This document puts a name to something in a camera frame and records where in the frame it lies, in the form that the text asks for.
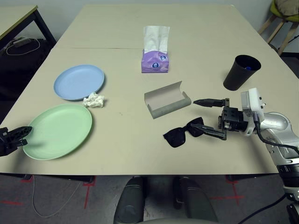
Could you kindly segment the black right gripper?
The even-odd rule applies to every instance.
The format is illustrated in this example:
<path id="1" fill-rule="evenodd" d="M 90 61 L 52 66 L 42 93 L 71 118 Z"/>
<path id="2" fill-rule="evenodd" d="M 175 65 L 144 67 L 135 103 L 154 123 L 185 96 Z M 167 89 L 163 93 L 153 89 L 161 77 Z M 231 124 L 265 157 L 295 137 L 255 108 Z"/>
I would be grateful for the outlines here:
<path id="1" fill-rule="evenodd" d="M 221 140 L 227 140 L 227 131 L 244 132 L 248 126 L 248 122 L 244 120 L 243 112 L 237 108 L 229 107 L 229 98 L 225 99 L 199 99 L 193 101 L 194 104 L 203 107 L 223 107 L 221 116 L 218 117 L 218 128 L 202 124 L 191 124 L 191 127 L 202 131 L 204 134 L 216 137 Z"/>

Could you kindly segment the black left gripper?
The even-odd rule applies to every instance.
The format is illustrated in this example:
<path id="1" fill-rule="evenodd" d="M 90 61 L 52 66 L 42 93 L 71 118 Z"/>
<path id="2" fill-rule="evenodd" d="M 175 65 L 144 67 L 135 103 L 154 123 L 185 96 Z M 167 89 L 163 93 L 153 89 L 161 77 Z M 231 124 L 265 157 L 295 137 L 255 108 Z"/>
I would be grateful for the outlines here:
<path id="1" fill-rule="evenodd" d="M 18 147 L 27 144 L 24 139 L 32 130 L 31 126 L 22 126 L 12 131 L 7 127 L 0 129 L 0 155 L 7 156 L 18 149 Z"/>

